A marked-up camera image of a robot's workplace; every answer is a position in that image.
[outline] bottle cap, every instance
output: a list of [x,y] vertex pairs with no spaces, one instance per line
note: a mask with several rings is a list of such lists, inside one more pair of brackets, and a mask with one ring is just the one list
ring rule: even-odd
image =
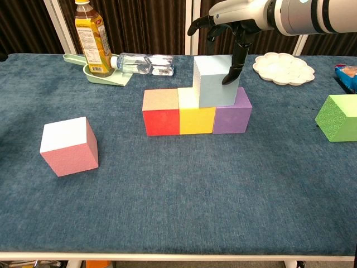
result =
[[110,58],[110,65],[112,66],[112,68],[114,69],[117,69],[118,66],[117,66],[117,60],[118,60],[118,57],[117,56],[112,56]]
[[75,0],[76,4],[89,4],[88,0]]

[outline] yellow cube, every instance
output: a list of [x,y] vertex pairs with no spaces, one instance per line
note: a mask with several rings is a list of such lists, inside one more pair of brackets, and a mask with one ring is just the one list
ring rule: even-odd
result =
[[178,94],[180,134],[212,133],[216,108],[199,108],[199,96],[193,88],[179,88]]

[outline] purple cube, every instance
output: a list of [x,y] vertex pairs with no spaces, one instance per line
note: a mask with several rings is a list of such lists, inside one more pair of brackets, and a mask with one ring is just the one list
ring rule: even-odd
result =
[[234,105],[217,107],[213,134],[244,133],[251,112],[252,105],[244,88],[238,88]]

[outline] table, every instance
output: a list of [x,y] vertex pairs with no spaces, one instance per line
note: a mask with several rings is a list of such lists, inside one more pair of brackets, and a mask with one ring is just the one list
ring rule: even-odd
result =
[[[0,259],[352,260],[357,143],[328,142],[314,119],[329,94],[344,94],[334,65],[357,58],[301,57],[316,79],[300,87],[261,80],[254,58],[240,79],[253,105],[246,133],[147,137],[143,91],[191,86],[193,57],[175,56],[173,77],[134,75],[121,88],[89,83],[62,55],[10,55],[0,63]],[[57,178],[39,154],[43,126],[81,116],[97,137],[100,167]]]

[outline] light blue cube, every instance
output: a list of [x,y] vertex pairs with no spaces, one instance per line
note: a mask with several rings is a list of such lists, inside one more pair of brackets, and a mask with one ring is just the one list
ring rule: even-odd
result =
[[231,55],[196,56],[194,58],[193,88],[199,96],[199,107],[234,105],[239,78],[222,85],[229,72]]

